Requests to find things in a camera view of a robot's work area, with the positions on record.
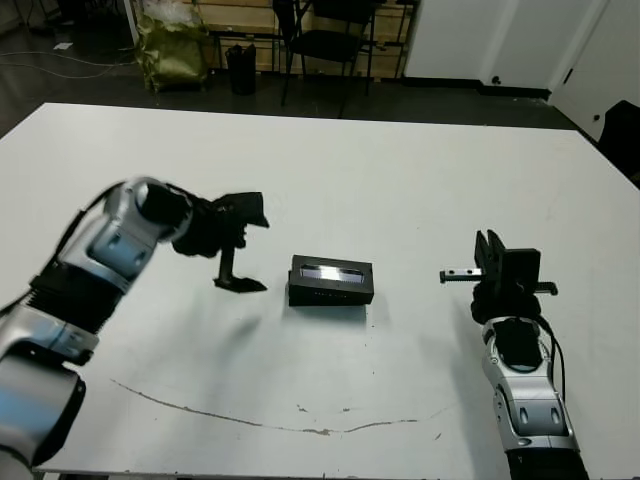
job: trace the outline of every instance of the white door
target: white door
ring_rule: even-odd
[[[640,105],[640,1],[609,0],[566,83],[550,103],[595,140],[620,100]]]

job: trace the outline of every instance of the floor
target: floor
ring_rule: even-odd
[[[133,60],[131,38],[123,18],[109,18],[84,30],[57,32],[54,37],[18,29],[0,37],[0,53],[43,51],[54,53],[59,42],[73,42],[61,53],[98,63]],[[64,75],[91,76],[66,79],[23,63]],[[161,108],[256,115],[335,118],[342,83],[339,79],[307,78],[290,83],[287,104],[280,106],[283,78],[261,75],[251,96],[231,93],[229,77],[214,75],[207,91],[152,93],[144,88],[137,65],[106,67],[85,65],[45,55],[0,57],[0,137],[43,102],[86,103],[140,108]],[[345,118],[394,122],[457,123],[533,128],[575,129],[571,121],[539,99],[480,95],[472,88],[409,87],[400,82],[372,83],[368,97],[364,81],[354,82]]]

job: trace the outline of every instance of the trash can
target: trash can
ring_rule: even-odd
[[[240,45],[225,53],[231,77],[231,91],[236,95],[251,95],[256,91],[256,47],[251,44],[243,50]]]

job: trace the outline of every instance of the table surface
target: table surface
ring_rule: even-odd
[[[213,198],[259,190],[236,272],[160,246],[81,369],[49,471],[508,478],[470,284],[476,229],[543,252],[592,478],[640,472],[638,191],[577,132],[47,104],[0,141],[0,293],[20,293],[77,209],[150,175]],[[370,261],[365,309],[293,309],[293,254]]]

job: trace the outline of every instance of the black box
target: black box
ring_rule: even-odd
[[[289,306],[365,305],[373,299],[370,263],[294,255]]]

